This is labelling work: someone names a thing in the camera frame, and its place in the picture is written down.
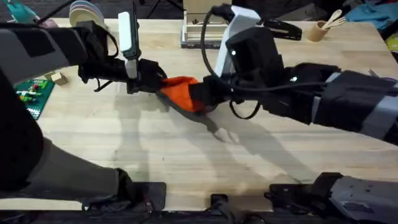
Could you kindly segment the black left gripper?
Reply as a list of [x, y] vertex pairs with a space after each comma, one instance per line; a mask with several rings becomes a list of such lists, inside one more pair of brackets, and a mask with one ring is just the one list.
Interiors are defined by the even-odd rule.
[[158, 62], [141, 58], [137, 29], [130, 32], [132, 48], [122, 51], [116, 38], [95, 22], [78, 22], [88, 60], [78, 66], [83, 83], [97, 80], [95, 92], [113, 82], [125, 83], [128, 94], [138, 92], [164, 93], [168, 78]]

